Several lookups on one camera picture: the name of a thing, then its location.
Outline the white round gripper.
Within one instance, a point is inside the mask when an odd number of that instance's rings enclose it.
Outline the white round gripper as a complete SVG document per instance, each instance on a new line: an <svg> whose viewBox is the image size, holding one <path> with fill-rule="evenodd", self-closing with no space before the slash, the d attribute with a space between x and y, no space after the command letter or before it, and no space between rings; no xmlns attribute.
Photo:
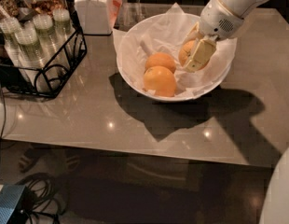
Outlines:
<svg viewBox="0 0 289 224"><path fill-rule="evenodd" d="M200 22L194 24L185 38L186 43L182 46L186 56L183 68L191 73L202 69L216 51L216 43L209 36L228 39L242 25L243 19L231 12L221 0L210 0L200 13Z"/></svg>

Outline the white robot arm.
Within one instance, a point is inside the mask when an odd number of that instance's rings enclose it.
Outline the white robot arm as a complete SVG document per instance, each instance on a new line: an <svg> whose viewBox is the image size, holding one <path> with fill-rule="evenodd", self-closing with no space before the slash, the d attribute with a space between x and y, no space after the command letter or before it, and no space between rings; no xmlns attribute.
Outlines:
<svg viewBox="0 0 289 224"><path fill-rule="evenodd" d="M256 7L269 0L210 0L185 38L194 42L184 69L196 72L215 53L216 42L232 37ZM289 224L289 147L270 179L259 224Z"/></svg>

